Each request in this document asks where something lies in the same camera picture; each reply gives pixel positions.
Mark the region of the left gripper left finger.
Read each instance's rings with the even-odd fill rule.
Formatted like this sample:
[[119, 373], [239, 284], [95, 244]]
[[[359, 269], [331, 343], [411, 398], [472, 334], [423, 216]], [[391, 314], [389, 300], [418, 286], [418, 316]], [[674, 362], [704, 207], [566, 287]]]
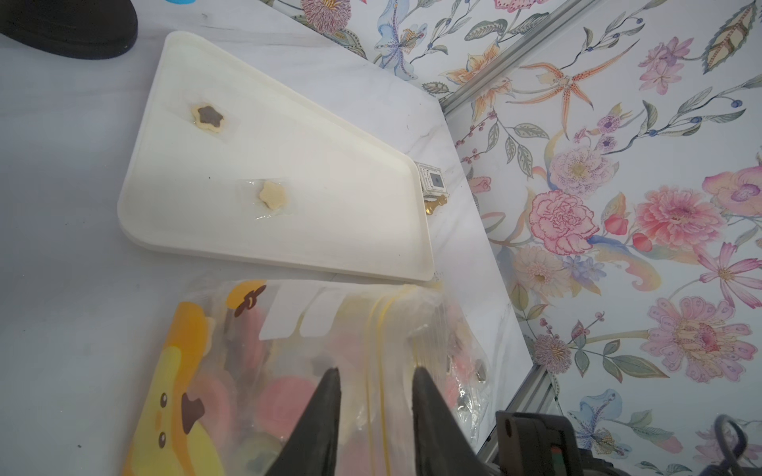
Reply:
[[325, 371], [267, 476], [334, 476], [341, 419], [339, 369]]

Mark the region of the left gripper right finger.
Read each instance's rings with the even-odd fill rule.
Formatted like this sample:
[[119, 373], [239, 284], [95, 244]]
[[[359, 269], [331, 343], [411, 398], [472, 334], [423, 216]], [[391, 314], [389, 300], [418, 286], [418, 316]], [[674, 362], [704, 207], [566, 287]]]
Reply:
[[417, 367], [412, 388], [417, 475], [487, 475], [428, 370]]

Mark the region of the ziploc bag yellow duck print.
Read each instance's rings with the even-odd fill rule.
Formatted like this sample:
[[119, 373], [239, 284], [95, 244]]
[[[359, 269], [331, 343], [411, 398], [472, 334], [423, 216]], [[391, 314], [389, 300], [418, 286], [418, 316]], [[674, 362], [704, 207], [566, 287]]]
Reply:
[[413, 375], [426, 368], [470, 443], [489, 404], [485, 355], [440, 290], [227, 282], [179, 303], [126, 475], [262, 475], [327, 370], [341, 375], [337, 473], [414, 473]]

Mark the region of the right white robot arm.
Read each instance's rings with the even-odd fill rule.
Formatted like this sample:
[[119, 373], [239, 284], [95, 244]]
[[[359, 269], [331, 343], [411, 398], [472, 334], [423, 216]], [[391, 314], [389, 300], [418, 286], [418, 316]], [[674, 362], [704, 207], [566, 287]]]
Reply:
[[[730, 416], [714, 421], [712, 435], [720, 461], [704, 466], [702, 475], [759, 475], [761, 469], [742, 464], [749, 448], [742, 425]], [[491, 462], [498, 475], [623, 475], [612, 463], [577, 447], [567, 418], [543, 414], [496, 414]]]

